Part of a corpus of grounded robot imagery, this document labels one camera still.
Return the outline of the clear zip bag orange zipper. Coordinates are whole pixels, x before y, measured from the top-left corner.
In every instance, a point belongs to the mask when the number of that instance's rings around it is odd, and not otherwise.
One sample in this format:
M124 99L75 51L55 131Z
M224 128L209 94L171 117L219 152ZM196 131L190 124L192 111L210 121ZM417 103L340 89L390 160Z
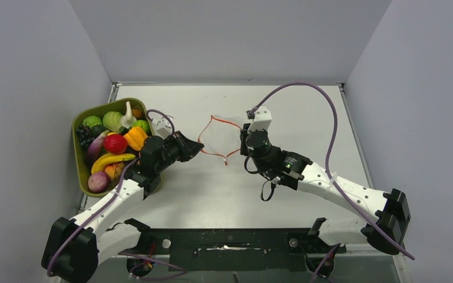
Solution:
M245 120L242 117L222 117L211 114L208 124L199 133L197 141L203 144L201 152L220 160L229 167L240 163L240 131Z

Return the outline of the red toy apple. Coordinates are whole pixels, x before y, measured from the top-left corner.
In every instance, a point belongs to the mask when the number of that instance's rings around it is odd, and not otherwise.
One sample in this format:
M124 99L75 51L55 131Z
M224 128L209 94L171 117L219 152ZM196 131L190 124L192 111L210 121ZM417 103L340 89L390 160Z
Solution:
M103 148L111 154L123 154L127 147L127 140L121 134L110 134L103 141Z

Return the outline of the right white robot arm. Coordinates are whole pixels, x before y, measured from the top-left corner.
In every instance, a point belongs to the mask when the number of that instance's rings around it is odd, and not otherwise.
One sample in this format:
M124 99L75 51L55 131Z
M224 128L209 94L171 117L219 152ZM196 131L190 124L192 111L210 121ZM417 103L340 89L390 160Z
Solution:
M308 157L282 150L271 144L265 130L250 131L245 123L240 130L241 155L253 161L252 175L260 175L275 188L285 186L310 193L358 216L356 220L331 221L318 218L308 235L308 244L317 252L338 243L368 243L389 255L407 255L403 243L411 213L406 194L359 185L337 175Z

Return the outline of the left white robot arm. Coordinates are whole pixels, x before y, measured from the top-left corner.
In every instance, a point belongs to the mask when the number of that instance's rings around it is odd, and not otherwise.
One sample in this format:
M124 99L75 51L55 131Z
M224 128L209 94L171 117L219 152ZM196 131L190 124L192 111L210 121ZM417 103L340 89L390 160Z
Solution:
M48 277L87 282L107 258L138 244L141 224L110 227L142 202L161 183L161 173L175 162L188 162L204 145L176 131L166 138L151 136L138 157L122 172L114 190L71 219L58 218L50 229L41 266Z

